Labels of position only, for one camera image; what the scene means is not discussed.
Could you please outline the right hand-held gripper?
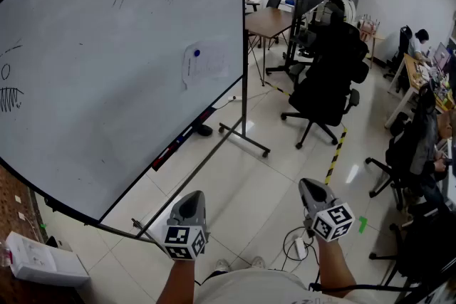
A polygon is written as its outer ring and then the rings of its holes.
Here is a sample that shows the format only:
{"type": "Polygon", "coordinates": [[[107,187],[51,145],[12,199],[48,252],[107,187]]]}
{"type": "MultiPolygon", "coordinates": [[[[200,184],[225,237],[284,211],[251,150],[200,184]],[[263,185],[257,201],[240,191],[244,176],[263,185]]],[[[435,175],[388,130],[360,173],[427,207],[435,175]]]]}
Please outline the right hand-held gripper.
{"type": "Polygon", "coordinates": [[[355,216],[349,205],[334,195],[329,185],[303,178],[298,186],[305,208],[304,227],[310,237],[332,242],[348,234],[355,216]]]}

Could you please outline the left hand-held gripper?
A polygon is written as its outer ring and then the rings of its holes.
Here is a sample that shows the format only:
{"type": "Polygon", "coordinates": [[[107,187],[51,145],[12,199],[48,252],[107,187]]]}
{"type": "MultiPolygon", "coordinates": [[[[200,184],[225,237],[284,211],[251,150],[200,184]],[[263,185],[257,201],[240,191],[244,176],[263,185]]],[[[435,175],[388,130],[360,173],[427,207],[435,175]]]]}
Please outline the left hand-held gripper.
{"type": "Polygon", "coordinates": [[[206,204],[203,191],[181,198],[171,209],[164,227],[163,247],[174,261],[195,261],[208,242],[206,204]]]}

